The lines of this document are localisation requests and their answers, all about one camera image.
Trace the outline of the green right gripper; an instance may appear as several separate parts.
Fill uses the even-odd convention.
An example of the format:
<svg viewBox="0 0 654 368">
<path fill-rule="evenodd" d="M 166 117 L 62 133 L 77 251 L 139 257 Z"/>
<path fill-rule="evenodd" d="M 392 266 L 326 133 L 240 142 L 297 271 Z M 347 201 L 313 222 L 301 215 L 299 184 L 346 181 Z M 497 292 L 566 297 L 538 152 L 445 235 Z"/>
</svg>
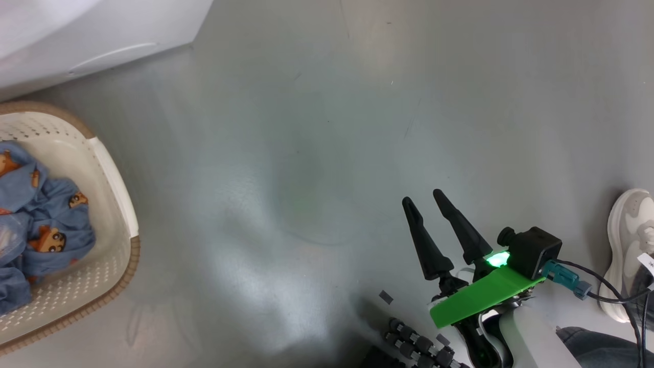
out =
<svg viewBox="0 0 654 368">
<path fill-rule="evenodd" d="M 458 238 L 465 263 L 472 265 L 490 255 L 493 252 L 492 247 L 451 203 L 444 191 L 435 189 L 433 195 L 440 212 L 449 221 Z M 435 245 L 413 200 L 404 197 L 402 207 L 425 280 L 436 280 L 451 272 L 454 269 L 451 259 L 444 256 Z M 476 316 L 545 280 L 544 277 L 531 280 L 508 265 L 500 266 L 486 277 L 436 303 L 429 309 L 429 314 L 437 328 L 444 328 L 467 317 Z"/>
</svg>

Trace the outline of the cream perforated laundry basket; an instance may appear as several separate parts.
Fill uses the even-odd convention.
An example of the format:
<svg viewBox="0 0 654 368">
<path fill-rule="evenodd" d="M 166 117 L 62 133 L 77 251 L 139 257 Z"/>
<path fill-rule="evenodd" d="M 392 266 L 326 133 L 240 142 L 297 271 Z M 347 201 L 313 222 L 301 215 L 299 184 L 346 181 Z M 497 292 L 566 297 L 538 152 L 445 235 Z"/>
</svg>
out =
<svg viewBox="0 0 654 368">
<path fill-rule="evenodd" d="M 82 320 L 119 296 L 141 254 L 128 190 L 105 145 L 74 114 L 41 102 L 0 103 L 0 139 L 21 144 L 52 175 L 72 179 L 90 200 L 96 246 L 35 286 L 25 307 L 0 316 L 0 357 Z"/>
</svg>

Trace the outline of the white sneaker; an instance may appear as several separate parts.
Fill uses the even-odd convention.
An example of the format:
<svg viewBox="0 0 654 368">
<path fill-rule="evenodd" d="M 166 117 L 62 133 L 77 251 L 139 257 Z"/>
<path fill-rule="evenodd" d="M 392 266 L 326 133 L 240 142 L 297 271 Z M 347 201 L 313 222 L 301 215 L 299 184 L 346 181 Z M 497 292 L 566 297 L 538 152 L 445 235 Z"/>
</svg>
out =
<svg viewBox="0 0 654 368">
<path fill-rule="evenodd" d="M 604 278 L 621 298 L 638 295 L 652 284 L 654 269 L 654 196 L 631 189 L 615 201 L 607 222 L 612 251 Z"/>
</svg>

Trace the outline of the white front-load washing machine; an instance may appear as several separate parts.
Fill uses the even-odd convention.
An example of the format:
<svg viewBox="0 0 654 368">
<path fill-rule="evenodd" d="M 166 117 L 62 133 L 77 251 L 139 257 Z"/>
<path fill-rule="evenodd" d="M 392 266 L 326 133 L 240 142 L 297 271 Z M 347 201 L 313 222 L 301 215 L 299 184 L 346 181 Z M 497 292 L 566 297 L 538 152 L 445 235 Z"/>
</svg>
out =
<svg viewBox="0 0 654 368">
<path fill-rule="evenodd" d="M 79 78 L 68 69 L 105 52 L 189 44 L 213 1 L 0 0 L 0 102 Z"/>
</svg>

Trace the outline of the round white filter cover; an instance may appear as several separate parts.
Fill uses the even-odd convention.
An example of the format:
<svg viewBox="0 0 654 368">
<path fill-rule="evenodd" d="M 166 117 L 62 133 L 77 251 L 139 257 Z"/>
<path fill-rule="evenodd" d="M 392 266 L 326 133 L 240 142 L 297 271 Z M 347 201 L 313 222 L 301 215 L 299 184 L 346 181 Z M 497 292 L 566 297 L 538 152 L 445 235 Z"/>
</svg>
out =
<svg viewBox="0 0 654 368">
<path fill-rule="evenodd" d="M 159 51 L 160 44 L 157 42 L 146 42 L 129 45 L 124 48 L 115 49 L 105 52 L 98 56 L 93 56 L 87 60 L 81 61 L 68 69 L 68 76 L 77 77 L 96 73 L 114 66 L 138 60 L 142 57 L 149 56 Z"/>
</svg>

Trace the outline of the blue jeans leg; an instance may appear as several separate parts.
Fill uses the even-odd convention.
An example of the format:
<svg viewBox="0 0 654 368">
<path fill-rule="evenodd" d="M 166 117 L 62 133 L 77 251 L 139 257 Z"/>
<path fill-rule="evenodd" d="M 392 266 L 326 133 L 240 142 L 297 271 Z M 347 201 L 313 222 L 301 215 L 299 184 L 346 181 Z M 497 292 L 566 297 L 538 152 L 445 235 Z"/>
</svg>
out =
<svg viewBox="0 0 654 368">
<path fill-rule="evenodd" d="M 628 305 L 639 325 L 638 332 L 642 333 L 644 318 L 645 330 L 654 337 L 654 291 Z M 634 342 L 579 327 L 561 328 L 556 334 L 581 368 L 637 368 L 639 353 Z"/>
</svg>

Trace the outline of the black ribbed flexible conduit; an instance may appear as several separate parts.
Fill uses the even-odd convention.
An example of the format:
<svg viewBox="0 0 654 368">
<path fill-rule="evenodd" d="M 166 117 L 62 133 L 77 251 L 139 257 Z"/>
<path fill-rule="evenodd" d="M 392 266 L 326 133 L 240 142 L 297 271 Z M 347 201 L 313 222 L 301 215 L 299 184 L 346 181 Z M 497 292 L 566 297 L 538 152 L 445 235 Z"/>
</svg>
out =
<svg viewBox="0 0 654 368">
<path fill-rule="evenodd" d="M 415 368 L 470 368 L 455 359 L 450 341 L 441 334 L 431 340 L 395 317 L 389 319 L 388 328 L 384 340 L 413 361 Z"/>
</svg>

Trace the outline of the blue cartoon print garment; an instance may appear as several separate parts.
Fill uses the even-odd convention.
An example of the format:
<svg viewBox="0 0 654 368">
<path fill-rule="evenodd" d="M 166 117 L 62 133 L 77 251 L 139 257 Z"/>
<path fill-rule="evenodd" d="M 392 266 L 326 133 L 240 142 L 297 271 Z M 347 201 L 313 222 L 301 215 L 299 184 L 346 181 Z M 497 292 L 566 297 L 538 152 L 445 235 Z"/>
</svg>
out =
<svg viewBox="0 0 654 368">
<path fill-rule="evenodd" d="M 0 316 L 31 302 L 31 286 L 85 257 L 96 235 L 88 198 L 15 142 L 0 142 Z"/>
</svg>

